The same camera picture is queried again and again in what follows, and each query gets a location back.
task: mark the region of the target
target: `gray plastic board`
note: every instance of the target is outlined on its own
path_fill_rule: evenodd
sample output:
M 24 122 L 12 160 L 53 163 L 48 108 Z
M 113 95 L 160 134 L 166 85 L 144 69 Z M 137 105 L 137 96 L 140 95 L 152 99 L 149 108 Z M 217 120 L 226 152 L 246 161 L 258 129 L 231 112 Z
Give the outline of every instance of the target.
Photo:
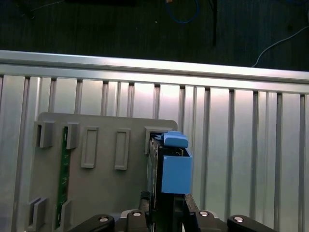
M 149 132 L 177 130 L 170 120 L 40 114 L 35 123 L 27 231 L 55 231 L 64 127 L 69 128 L 70 177 L 57 231 L 96 214 L 137 208 L 140 192 L 147 190 Z

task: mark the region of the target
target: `metal bolt head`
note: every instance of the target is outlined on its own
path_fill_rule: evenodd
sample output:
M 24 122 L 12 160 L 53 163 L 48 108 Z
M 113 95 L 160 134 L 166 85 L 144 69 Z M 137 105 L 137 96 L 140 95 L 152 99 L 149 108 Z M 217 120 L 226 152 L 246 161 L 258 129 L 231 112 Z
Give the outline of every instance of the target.
M 201 211 L 199 212 L 199 214 L 201 214 L 203 217 L 207 217 L 208 213 L 206 211 Z
M 242 219 L 241 217 L 234 217 L 234 220 L 235 220 L 236 222 L 240 222 L 240 223 L 243 222 L 243 219 Z
M 100 222 L 106 222 L 106 221 L 108 221 L 108 218 L 107 218 L 107 217 L 101 217 L 101 218 L 100 218 Z

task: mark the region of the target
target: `gray plastic clip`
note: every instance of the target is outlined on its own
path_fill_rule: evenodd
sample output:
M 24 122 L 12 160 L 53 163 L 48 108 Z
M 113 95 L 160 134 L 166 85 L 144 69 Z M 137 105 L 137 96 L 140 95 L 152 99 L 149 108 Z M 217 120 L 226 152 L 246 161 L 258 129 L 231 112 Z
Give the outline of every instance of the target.
M 119 128 L 116 138 L 115 169 L 126 170 L 129 156 L 130 129 Z
M 77 148 L 79 138 L 79 123 L 66 123 L 68 127 L 67 149 Z
M 82 168 L 96 166 L 98 127 L 86 127 L 83 135 Z
M 54 145 L 54 122 L 35 122 L 34 131 L 34 146 L 44 148 Z
M 67 232 L 71 226 L 72 201 L 67 200 L 61 209 L 60 232 Z
M 28 204 L 26 231 L 38 232 L 45 223 L 47 198 L 36 198 Z
M 173 128 L 164 128 L 164 127 L 145 127 L 146 130 L 146 140 L 145 140 L 145 154 L 148 154 L 149 151 L 149 140 L 151 133 L 164 133 L 172 131 Z

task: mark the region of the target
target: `blue bracket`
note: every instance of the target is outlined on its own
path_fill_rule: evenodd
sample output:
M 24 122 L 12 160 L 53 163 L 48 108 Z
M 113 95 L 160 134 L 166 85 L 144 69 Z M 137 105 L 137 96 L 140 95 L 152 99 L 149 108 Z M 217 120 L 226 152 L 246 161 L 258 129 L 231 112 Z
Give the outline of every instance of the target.
M 192 179 L 192 155 L 185 149 L 188 156 L 163 156 L 163 193 L 189 194 Z
M 187 148 L 189 142 L 187 136 L 182 134 L 180 131 L 168 131 L 161 135 L 156 136 L 157 140 L 163 140 L 164 146 L 174 146 L 180 148 Z
M 192 155 L 188 140 L 178 131 L 168 131 L 156 137 L 164 146 L 184 148 L 184 156 L 163 155 L 162 193 L 189 194 L 192 180 Z

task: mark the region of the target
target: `blue cable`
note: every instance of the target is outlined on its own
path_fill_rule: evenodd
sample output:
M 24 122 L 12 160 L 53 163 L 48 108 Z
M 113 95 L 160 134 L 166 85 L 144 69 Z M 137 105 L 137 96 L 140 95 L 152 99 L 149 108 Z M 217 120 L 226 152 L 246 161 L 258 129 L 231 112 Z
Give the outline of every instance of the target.
M 198 3 L 198 0 L 194 0 L 194 1 L 195 1 L 195 4 L 197 5 L 197 11 L 195 12 L 194 16 L 193 16 L 192 18 L 190 18 L 189 20 L 183 21 L 183 22 L 177 20 L 177 19 L 174 17 L 173 13 L 172 13 L 171 10 L 170 10 L 169 4 L 167 3 L 166 0 L 164 0 L 164 1 L 165 1 L 165 5 L 166 5 L 166 10 L 167 10 L 169 16 L 170 16 L 176 23 L 180 23 L 180 24 L 190 23 L 190 22 L 192 22 L 192 21 L 198 16 L 198 13 L 199 13 L 199 3 Z
M 298 5 L 298 6 L 305 5 L 308 1 L 309 0 L 303 0 L 303 1 L 286 0 L 287 3 Z

